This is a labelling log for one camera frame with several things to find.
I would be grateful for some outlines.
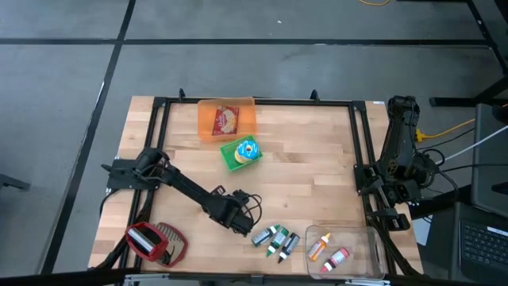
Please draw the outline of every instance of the clear plastic bin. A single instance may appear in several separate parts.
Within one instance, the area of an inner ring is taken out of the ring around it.
[[[329,243],[316,261],[308,252],[323,235],[331,233]],[[349,257],[335,269],[321,273],[323,264],[340,248],[346,248]],[[370,227],[309,226],[305,236],[307,271],[314,279],[369,279],[382,280],[386,269],[383,243],[377,231]]]
[[[229,114],[237,112],[235,133],[214,134],[218,131],[216,125],[218,109],[228,109]],[[256,135],[256,131],[254,98],[204,99],[198,102],[198,135],[201,140],[231,141],[248,135]]]

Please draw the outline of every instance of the orange bottle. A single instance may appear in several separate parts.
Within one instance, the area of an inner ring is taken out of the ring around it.
[[[320,240],[318,240],[309,250],[309,258],[312,261],[316,261],[319,254],[323,252],[325,247],[328,245],[330,238],[330,233],[327,233],[325,236],[322,236]]]

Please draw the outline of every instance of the laptop keyboard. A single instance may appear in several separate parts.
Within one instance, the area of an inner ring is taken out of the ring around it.
[[[462,258],[508,271],[508,231],[462,221]]]

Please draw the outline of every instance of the gray floor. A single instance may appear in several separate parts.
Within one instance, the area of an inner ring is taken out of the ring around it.
[[[128,1],[3,0],[0,37],[112,37]],[[506,24],[491,1],[476,3],[501,44]],[[384,7],[354,0],[138,1],[127,38],[467,38],[479,39],[460,3],[393,1]],[[0,276],[37,270],[56,207],[98,96],[111,46],[0,46],[0,173],[32,183],[30,192],[0,192]],[[428,97],[468,97],[501,76],[488,49],[337,46],[124,46],[95,134],[57,272],[87,266],[106,174],[133,95],[246,95],[388,100],[414,95],[419,127],[436,133],[474,117],[473,109],[431,108]],[[452,154],[472,141],[443,145]],[[470,164],[471,154],[445,167]],[[459,185],[470,172],[454,172]],[[436,189],[448,190],[438,180]],[[425,271],[439,276],[432,261]]]

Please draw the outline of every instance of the wooden table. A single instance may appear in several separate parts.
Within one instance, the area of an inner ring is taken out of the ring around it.
[[[153,97],[133,97],[118,156],[134,159],[142,150],[152,102]],[[380,102],[366,102],[366,106],[378,156],[388,126],[386,107]],[[347,108],[257,106],[256,140],[264,156],[237,172],[229,172],[221,158],[219,148],[224,142],[205,143],[198,139],[197,112],[196,104],[171,104],[164,152],[175,167],[207,190],[222,184],[227,192],[241,188],[261,195],[263,217],[252,234],[276,223],[302,238],[306,228],[313,224],[365,226],[353,177],[352,166],[356,161]],[[363,143],[359,115],[357,122]],[[89,266],[102,262],[123,235],[132,197],[133,191],[119,191],[104,205]],[[407,205],[398,205],[397,210],[410,220]],[[286,261],[277,265],[275,257],[266,258],[266,247],[252,245],[251,235],[243,238],[213,222],[197,203],[172,187],[163,186],[156,191],[151,222],[175,226],[187,237],[189,248],[185,259],[174,268],[144,261],[144,271],[307,274],[302,242]],[[391,237],[402,255],[422,272],[413,230],[391,233]],[[128,266],[133,265],[133,258],[131,251]]]

